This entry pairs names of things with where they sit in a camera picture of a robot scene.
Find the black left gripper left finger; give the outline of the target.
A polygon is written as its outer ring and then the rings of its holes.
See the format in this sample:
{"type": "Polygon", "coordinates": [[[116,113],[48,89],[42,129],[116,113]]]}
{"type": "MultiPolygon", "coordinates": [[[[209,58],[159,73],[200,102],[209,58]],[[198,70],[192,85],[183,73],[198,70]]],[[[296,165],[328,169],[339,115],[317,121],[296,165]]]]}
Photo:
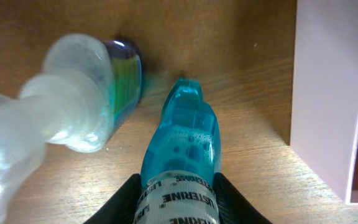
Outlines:
{"type": "Polygon", "coordinates": [[[142,192],[139,174],[132,174],[84,224],[132,224],[142,192]]]}

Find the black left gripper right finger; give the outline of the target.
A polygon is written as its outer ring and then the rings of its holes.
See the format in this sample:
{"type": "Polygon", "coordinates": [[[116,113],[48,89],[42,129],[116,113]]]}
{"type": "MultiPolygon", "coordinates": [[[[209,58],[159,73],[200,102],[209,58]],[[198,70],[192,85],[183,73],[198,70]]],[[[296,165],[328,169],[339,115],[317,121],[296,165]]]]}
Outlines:
{"type": "Polygon", "coordinates": [[[220,172],[214,175],[213,190],[220,224],[272,224],[220,172]]]}

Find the blue mouthwash bottle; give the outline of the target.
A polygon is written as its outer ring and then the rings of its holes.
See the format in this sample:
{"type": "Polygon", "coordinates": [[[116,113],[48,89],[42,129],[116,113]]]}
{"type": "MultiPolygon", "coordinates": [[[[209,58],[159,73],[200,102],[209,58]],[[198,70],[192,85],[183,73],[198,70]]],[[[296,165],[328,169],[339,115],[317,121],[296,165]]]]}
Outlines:
{"type": "Polygon", "coordinates": [[[213,180],[220,167],[217,117],[201,85],[179,79],[145,153],[134,223],[219,223],[213,180]]]}

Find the clear gel bottle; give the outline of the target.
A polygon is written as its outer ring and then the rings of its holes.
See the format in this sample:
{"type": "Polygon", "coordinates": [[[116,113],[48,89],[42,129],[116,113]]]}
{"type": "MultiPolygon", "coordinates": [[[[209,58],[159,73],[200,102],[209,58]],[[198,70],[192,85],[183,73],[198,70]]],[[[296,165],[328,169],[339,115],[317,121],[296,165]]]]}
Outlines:
{"type": "Polygon", "coordinates": [[[102,149],[142,93],[139,48],[125,39],[68,34],[17,98],[0,94],[0,223],[12,197],[43,163],[47,144],[102,149]]]}

